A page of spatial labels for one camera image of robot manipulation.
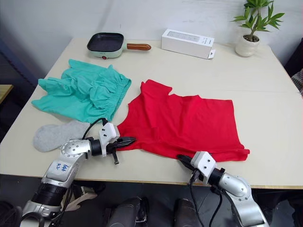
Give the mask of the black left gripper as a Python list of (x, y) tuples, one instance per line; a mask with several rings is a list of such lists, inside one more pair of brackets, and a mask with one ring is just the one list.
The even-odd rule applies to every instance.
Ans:
[(135, 137), (120, 137), (113, 143), (109, 143), (106, 146), (106, 152), (107, 153), (112, 153), (114, 149), (123, 149), (126, 148), (130, 145), (132, 145), (134, 142), (136, 142)]

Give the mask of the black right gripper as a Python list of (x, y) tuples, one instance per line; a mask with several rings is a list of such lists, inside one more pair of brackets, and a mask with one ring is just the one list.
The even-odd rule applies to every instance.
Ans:
[(186, 155), (177, 155), (178, 160), (182, 163), (183, 166), (190, 169), (193, 172), (195, 172), (195, 168), (191, 165), (191, 157)]

